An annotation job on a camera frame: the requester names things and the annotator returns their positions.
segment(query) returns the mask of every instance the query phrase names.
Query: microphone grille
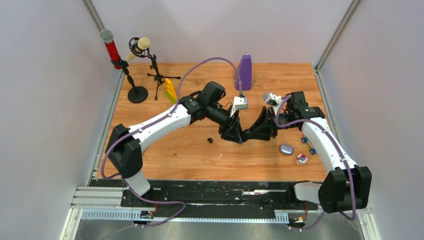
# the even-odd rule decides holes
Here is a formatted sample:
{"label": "microphone grille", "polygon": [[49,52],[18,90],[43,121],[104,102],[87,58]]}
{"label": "microphone grille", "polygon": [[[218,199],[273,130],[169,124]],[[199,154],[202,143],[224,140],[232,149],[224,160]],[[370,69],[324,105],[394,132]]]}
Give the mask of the microphone grille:
{"label": "microphone grille", "polygon": [[114,41],[114,34],[108,29],[103,29],[100,32],[100,38],[103,40],[104,43],[110,44]]}

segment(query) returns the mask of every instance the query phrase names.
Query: tripod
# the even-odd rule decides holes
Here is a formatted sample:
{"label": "tripod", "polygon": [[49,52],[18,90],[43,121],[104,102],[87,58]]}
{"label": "tripod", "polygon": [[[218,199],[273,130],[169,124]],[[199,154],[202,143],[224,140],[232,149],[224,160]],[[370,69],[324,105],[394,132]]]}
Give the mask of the tripod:
{"label": "tripod", "polygon": [[143,86],[136,86],[134,83],[133,77],[130,75],[130,71],[128,70],[128,62],[119,58],[119,61],[111,60],[114,66],[119,66],[122,68],[123,74],[126,75],[126,79],[131,85],[131,89],[128,92],[128,100],[133,104],[139,104],[147,99],[149,93],[147,89]]}
{"label": "tripod", "polygon": [[162,85],[165,82],[165,80],[163,80],[163,79],[181,79],[181,77],[180,76],[164,76],[164,75],[160,74],[159,69],[158,69],[158,63],[156,62],[156,55],[155,54],[153,54],[153,56],[150,55],[149,49],[147,49],[146,57],[148,57],[151,60],[150,69],[154,69],[154,71],[156,72],[156,75],[147,73],[147,76],[153,77],[154,80],[157,83],[157,85],[156,85],[156,95],[154,96],[154,100],[157,101],[158,100],[159,86]]}

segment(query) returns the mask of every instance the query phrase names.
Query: black round object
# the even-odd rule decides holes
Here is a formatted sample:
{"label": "black round object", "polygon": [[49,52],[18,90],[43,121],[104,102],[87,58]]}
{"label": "black round object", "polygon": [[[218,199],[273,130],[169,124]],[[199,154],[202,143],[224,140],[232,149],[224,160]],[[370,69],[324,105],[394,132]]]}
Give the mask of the black round object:
{"label": "black round object", "polygon": [[149,92],[147,89],[143,86],[137,86],[138,94],[136,94],[136,91],[134,88],[131,88],[128,92],[128,100],[133,104],[139,104],[141,102],[144,102],[144,100],[147,99],[149,96]]}

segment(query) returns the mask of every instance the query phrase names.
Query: gray floor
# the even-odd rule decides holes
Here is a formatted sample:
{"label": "gray floor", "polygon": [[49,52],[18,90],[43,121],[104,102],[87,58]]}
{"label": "gray floor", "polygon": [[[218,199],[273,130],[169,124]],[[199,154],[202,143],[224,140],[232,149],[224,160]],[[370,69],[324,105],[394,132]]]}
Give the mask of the gray floor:
{"label": "gray floor", "polygon": [[[308,224],[318,218],[308,214]],[[131,221],[83,220],[80,223],[81,240],[100,240],[116,230],[132,225]],[[202,223],[168,222],[151,228],[130,228],[108,240],[363,240],[359,221],[350,222],[338,213],[324,216],[311,230],[296,232],[282,224],[262,223]]]}

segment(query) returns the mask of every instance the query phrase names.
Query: wooden tabletop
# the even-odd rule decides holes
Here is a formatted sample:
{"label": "wooden tabletop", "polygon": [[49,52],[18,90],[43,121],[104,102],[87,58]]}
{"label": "wooden tabletop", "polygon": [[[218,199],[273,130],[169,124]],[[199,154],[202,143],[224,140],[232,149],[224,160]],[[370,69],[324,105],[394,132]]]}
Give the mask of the wooden tabletop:
{"label": "wooden tabletop", "polygon": [[[183,76],[194,63],[160,63],[159,71],[166,76]],[[125,127],[142,123],[158,115],[172,103],[164,95],[165,85],[159,89],[155,101],[156,82],[146,73],[154,73],[149,64],[131,63],[131,76],[137,86],[147,88],[146,101],[134,104],[128,101],[131,86],[123,83],[110,133],[118,124]],[[234,88],[234,70],[227,63],[206,63],[194,70],[185,79],[181,96],[201,91],[206,83],[215,81],[225,87],[226,97],[220,103],[225,105],[238,96]],[[180,80],[172,80],[177,88]],[[252,90],[245,91],[248,110],[239,113],[242,129],[249,128],[258,118],[265,103],[262,95],[272,92],[276,95],[304,91],[309,106],[318,106],[325,112],[323,101],[311,64],[254,63]],[[209,119],[197,121],[180,128],[150,145],[143,154],[143,172],[148,179],[173,180],[233,180],[233,181],[323,181],[326,174],[319,156],[309,154],[307,144],[301,142],[302,132],[297,128],[279,130],[271,141],[249,140],[242,145],[226,141],[218,134],[218,125]],[[285,156],[279,152],[281,144],[294,147],[294,154]],[[296,164],[296,156],[306,153],[308,162]],[[107,161],[107,176],[117,170]]]}

